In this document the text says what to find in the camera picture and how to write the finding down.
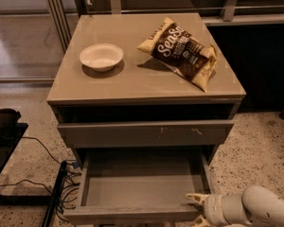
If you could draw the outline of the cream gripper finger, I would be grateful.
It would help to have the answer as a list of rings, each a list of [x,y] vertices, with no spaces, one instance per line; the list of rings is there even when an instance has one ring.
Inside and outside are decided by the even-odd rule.
[[[193,221],[192,227],[211,227],[211,224],[203,215],[199,215]]]
[[[187,193],[185,194],[185,198],[199,205],[204,205],[205,200],[208,198],[208,194]]]

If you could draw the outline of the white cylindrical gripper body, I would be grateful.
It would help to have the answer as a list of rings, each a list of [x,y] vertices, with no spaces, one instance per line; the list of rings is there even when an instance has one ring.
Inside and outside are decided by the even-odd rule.
[[[209,195],[204,201],[204,216],[215,226],[247,223],[242,195]]]

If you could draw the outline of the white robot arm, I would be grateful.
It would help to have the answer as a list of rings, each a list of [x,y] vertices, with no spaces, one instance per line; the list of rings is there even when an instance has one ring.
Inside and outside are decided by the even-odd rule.
[[[193,227],[284,227],[284,200],[262,186],[249,186],[238,195],[188,193],[202,208]]]

